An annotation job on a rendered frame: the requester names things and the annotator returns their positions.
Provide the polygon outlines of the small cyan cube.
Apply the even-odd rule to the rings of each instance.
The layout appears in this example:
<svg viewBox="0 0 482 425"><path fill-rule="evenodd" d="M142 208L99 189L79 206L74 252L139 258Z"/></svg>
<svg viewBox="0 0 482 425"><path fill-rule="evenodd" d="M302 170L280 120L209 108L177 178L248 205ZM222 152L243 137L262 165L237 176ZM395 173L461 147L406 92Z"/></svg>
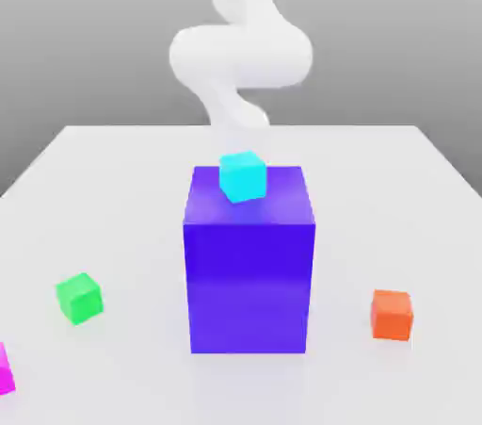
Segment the small cyan cube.
<svg viewBox="0 0 482 425"><path fill-rule="evenodd" d="M219 186L233 204L264 198L266 164L251 151L223 155L219 160Z"/></svg>

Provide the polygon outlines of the small green cube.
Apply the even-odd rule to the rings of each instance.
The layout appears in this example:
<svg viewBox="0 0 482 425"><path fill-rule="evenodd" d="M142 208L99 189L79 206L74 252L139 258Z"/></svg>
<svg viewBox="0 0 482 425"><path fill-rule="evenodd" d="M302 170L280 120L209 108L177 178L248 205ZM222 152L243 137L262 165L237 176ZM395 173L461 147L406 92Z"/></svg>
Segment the small green cube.
<svg viewBox="0 0 482 425"><path fill-rule="evenodd" d="M57 284L56 297L62 313L72 325L104 311L101 287L85 272Z"/></svg>

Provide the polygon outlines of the large purple box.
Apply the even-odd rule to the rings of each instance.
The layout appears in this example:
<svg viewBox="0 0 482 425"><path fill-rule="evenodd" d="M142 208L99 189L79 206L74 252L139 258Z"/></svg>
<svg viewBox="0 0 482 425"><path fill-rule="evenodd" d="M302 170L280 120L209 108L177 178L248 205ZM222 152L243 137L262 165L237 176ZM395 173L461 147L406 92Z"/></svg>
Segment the large purple box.
<svg viewBox="0 0 482 425"><path fill-rule="evenodd" d="M305 352L315 219L301 168L268 168L266 196L233 204L216 167L195 167L183 231L192 352Z"/></svg>

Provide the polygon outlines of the small magenta cube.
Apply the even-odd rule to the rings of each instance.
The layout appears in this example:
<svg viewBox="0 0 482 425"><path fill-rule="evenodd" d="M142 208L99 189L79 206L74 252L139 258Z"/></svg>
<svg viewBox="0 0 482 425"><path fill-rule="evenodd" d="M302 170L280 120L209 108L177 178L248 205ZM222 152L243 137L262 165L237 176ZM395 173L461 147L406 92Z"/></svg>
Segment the small magenta cube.
<svg viewBox="0 0 482 425"><path fill-rule="evenodd" d="M16 389L14 377L9 365L8 355L3 342L0 342L0 396Z"/></svg>

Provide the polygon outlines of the small orange cube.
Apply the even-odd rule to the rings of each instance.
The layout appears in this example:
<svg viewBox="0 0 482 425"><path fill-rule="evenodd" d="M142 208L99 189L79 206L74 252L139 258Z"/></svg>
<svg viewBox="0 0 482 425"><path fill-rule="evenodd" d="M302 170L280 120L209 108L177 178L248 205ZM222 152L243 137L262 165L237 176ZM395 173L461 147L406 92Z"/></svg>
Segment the small orange cube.
<svg viewBox="0 0 482 425"><path fill-rule="evenodd" d="M375 289L370 319L373 338L408 341L413 323L410 294Z"/></svg>

